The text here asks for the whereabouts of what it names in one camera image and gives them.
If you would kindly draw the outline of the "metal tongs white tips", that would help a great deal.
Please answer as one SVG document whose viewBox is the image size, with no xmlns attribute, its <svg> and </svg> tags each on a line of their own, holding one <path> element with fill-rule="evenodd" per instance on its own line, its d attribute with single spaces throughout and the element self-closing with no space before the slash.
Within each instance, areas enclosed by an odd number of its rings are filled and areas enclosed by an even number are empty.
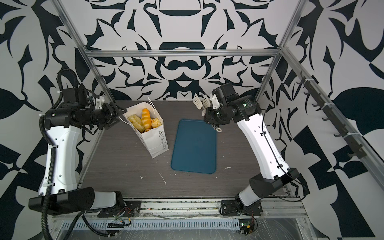
<svg viewBox="0 0 384 240">
<path fill-rule="evenodd" d="M 204 96 L 203 100 L 201 100 L 197 94 L 194 94 L 193 103 L 199 110 L 202 110 L 203 117 L 205 116 L 206 109 L 211 106 L 211 101 L 207 96 Z"/>
</svg>

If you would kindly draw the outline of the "small striped bread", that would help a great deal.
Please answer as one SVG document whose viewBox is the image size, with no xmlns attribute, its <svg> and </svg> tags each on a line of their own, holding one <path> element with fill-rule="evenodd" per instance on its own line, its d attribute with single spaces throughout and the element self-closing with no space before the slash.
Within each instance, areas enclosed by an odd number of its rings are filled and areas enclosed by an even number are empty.
<svg viewBox="0 0 384 240">
<path fill-rule="evenodd" d="M 138 130 L 140 133 L 145 132 L 145 127 L 142 124 L 141 118 L 139 118 L 137 115 L 131 115 L 128 117 L 128 120 L 130 123 L 134 126 L 136 130 Z"/>
</svg>

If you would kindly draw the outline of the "croissant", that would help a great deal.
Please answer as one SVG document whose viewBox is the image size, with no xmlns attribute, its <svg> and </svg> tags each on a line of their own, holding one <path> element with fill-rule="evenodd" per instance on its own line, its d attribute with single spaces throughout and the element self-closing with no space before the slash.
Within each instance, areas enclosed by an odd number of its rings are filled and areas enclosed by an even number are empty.
<svg viewBox="0 0 384 240">
<path fill-rule="evenodd" d="M 151 115 L 148 109 L 142 110 L 141 121 L 145 129 L 151 129 Z"/>
</svg>

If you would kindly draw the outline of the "white paper bag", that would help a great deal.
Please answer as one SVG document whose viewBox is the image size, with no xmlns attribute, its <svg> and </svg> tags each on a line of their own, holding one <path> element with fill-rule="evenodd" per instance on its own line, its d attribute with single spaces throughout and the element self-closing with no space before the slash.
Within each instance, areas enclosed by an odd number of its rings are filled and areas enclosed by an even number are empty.
<svg viewBox="0 0 384 240">
<path fill-rule="evenodd" d="M 146 133 L 140 133 L 136 130 L 128 120 L 128 117 L 131 115 L 137 115 L 141 118 L 143 109 L 148 109 L 150 111 L 151 119 L 158 118 L 162 122 L 162 125 L 155 129 L 151 128 L 151 130 Z M 169 150 L 165 134 L 164 120 L 151 100 L 148 100 L 147 103 L 141 102 L 127 108 L 124 118 L 123 122 L 131 126 L 153 159 Z"/>
</svg>

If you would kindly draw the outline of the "round flaky pastry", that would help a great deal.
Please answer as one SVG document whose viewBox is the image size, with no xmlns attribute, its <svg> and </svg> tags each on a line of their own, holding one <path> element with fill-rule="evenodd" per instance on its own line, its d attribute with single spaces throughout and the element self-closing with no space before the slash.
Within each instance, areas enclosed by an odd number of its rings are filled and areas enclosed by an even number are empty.
<svg viewBox="0 0 384 240">
<path fill-rule="evenodd" d="M 155 129 L 162 125 L 162 122 L 158 118 L 151 119 L 151 128 Z"/>
</svg>

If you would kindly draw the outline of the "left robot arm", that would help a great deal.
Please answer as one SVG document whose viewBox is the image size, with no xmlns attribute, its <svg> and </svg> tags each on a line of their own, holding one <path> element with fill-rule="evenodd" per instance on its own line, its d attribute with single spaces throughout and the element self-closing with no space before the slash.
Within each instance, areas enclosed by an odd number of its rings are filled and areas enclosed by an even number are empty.
<svg viewBox="0 0 384 240">
<path fill-rule="evenodd" d="M 31 210 L 46 217 L 93 210 L 112 214 L 125 206 L 118 191 L 98 192 L 92 187 L 79 189 L 75 175 L 77 142 L 82 127 L 96 125 L 101 130 L 108 129 L 124 113 L 125 110 L 115 103 L 104 103 L 98 108 L 60 104 L 42 116 L 39 125 L 48 143 L 47 166 L 39 196 L 29 200 Z"/>
</svg>

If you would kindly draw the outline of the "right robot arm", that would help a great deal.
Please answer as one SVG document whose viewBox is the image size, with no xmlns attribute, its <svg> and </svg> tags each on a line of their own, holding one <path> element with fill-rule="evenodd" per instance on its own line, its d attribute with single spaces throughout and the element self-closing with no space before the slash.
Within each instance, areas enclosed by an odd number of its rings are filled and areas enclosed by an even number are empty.
<svg viewBox="0 0 384 240">
<path fill-rule="evenodd" d="M 258 161 L 260 173 L 251 178 L 249 185 L 236 197 L 239 209 L 250 207 L 299 177 L 298 170 L 289 167 L 278 151 L 252 96 L 240 98 L 234 94 L 222 99 L 216 95 L 204 96 L 201 108 L 204 121 L 216 131 L 221 125 L 237 124 Z"/>
</svg>

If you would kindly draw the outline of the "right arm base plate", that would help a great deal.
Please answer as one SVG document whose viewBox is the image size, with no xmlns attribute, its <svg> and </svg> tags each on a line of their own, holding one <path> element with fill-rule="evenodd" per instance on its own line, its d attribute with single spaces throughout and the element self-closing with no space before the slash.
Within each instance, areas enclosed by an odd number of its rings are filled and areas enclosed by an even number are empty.
<svg viewBox="0 0 384 240">
<path fill-rule="evenodd" d="M 222 200 L 219 213 L 224 217 L 261 216 L 263 212 L 260 201 L 244 206 L 239 200 Z"/>
</svg>

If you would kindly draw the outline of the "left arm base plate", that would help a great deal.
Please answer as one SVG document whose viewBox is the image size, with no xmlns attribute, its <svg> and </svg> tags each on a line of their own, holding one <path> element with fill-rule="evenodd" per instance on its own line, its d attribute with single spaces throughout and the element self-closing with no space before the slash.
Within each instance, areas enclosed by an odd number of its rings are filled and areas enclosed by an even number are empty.
<svg viewBox="0 0 384 240">
<path fill-rule="evenodd" d="M 121 218 L 136 217 L 140 213 L 141 203 L 141 201 L 124 201 L 121 206 L 102 209 L 98 213 L 98 218 L 114 218 L 115 216 Z"/>
</svg>

